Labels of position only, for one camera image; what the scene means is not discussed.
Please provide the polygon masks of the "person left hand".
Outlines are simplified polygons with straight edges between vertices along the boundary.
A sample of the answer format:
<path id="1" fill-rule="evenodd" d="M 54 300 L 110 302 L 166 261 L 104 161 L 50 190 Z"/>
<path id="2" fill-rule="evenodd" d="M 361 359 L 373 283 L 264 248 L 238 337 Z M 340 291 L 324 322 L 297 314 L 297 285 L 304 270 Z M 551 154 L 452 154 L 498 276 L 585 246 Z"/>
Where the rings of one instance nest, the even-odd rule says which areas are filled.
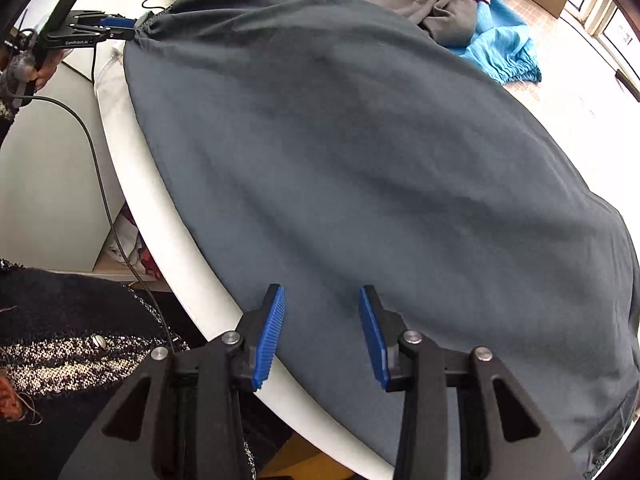
<path id="1" fill-rule="evenodd" d="M 9 96 L 17 94 L 18 89 L 24 84 L 32 82 L 35 90 L 39 91 L 52 78 L 64 58 L 68 55 L 66 50 L 51 50 L 40 68 L 36 67 L 36 60 L 32 52 L 23 52 L 14 55 L 6 64 L 6 69 L 1 73 L 1 95 Z"/>

